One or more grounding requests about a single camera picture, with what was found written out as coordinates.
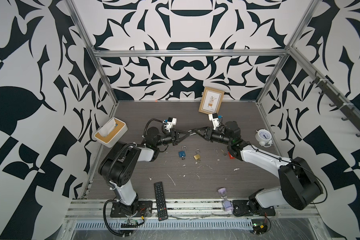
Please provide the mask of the brass padlock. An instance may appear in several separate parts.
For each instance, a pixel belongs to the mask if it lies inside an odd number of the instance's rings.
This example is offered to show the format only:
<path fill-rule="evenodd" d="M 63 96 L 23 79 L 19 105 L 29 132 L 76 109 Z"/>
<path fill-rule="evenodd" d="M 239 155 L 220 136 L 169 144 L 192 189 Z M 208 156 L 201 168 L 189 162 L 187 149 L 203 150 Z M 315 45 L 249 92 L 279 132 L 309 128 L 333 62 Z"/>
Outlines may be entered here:
<path fill-rule="evenodd" d="M 195 150 L 195 155 L 194 155 L 194 159 L 196 162 L 200 162 L 201 161 L 201 155 L 200 155 L 201 151 L 199 149 Z"/>

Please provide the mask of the black padlock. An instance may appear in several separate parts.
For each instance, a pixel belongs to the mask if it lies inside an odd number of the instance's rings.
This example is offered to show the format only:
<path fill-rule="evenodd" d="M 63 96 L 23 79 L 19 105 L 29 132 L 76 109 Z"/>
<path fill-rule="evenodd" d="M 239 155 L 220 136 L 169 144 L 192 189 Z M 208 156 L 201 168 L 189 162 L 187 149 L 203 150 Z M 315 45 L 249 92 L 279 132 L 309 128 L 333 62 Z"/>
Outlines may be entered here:
<path fill-rule="evenodd" d="M 188 131 L 188 133 L 189 133 L 189 135 L 190 135 L 190 136 L 192 136 L 192 135 L 195 135 L 195 134 L 196 134 L 196 132 L 195 132 L 194 130 L 189 130 L 189 131 Z"/>

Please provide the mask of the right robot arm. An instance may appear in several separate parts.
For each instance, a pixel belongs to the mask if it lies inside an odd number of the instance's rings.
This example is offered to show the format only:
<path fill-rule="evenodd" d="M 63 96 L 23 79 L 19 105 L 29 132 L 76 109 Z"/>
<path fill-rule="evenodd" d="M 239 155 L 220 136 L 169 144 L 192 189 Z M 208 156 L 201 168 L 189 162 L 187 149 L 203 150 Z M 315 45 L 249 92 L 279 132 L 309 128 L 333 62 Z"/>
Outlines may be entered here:
<path fill-rule="evenodd" d="M 241 137 L 237 122 L 227 122 L 222 131 L 214 127 L 190 131 L 208 142 L 227 146 L 232 157 L 256 165 L 273 174 L 280 184 L 271 189 L 260 189 L 252 194 L 243 210 L 236 215 L 265 215 L 275 206 L 290 206 L 303 210 L 327 190 L 312 172 L 308 163 L 300 158 L 289 159 L 260 150 Z"/>

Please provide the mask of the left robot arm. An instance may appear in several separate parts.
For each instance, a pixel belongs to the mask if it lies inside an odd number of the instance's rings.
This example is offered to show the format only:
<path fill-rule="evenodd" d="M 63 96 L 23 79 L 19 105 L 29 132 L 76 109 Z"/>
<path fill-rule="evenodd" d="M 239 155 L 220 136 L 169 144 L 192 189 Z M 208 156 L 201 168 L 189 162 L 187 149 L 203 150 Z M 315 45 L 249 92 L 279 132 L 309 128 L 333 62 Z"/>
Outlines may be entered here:
<path fill-rule="evenodd" d="M 194 134 L 193 130 L 181 131 L 175 128 L 160 133 L 158 128 L 151 127 L 144 133 L 144 140 L 140 145 L 124 142 L 114 145 L 101 162 L 98 173 L 118 197 L 119 201 L 112 203 L 116 217 L 132 216 L 139 211 L 139 197 L 131 182 L 137 163 L 155 161 L 162 152 L 159 146 L 176 146 Z"/>

